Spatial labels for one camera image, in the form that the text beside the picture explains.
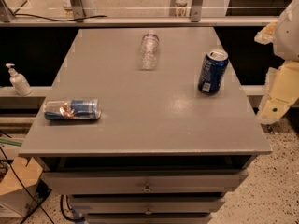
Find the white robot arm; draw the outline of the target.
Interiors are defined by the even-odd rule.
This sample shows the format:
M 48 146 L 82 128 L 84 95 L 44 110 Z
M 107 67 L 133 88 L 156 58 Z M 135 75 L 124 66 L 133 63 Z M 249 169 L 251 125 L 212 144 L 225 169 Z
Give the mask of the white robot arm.
M 299 99 L 299 0 L 292 0 L 275 22 L 257 33 L 254 41 L 272 43 L 274 54 L 284 60 L 278 69 L 268 69 L 258 107 L 258 121 L 273 124 Z

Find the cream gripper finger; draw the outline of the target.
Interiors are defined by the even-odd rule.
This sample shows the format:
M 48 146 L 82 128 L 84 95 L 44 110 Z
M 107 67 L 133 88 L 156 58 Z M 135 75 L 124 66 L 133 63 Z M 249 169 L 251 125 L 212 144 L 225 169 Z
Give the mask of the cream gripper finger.
M 273 21 L 267 24 L 261 31 L 254 37 L 254 41 L 263 45 L 274 42 L 275 31 L 277 24 Z
M 270 67 L 265 77 L 264 96 L 257 120 L 261 124 L 278 122 L 299 99 L 299 62 L 284 62 Z

